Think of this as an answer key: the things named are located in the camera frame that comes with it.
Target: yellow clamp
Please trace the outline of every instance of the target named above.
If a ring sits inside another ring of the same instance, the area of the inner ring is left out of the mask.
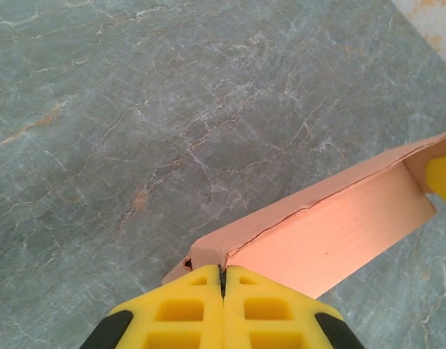
[[[431,159],[425,175],[428,186],[446,201],[446,156]]]
[[[207,265],[129,300],[81,349],[363,349],[329,305],[238,266]]]

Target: yellow plastic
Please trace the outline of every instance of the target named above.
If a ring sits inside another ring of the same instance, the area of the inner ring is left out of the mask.
[[[238,266],[207,265],[129,300],[134,317],[116,349],[333,349],[316,313],[329,305]]]
[[[446,156],[434,158],[426,165],[426,183],[446,201]]]
[[[332,307],[238,266],[227,269],[225,349],[333,349],[315,319]]]
[[[216,265],[115,307],[134,317],[116,349],[222,349],[223,299]]]

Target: marble surface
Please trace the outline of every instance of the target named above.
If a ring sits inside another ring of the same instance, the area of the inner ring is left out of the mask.
[[[392,0],[446,62],[446,0]]]
[[[446,131],[390,1],[0,0],[0,348],[77,348],[199,236]],[[446,348],[446,207],[321,297]]]

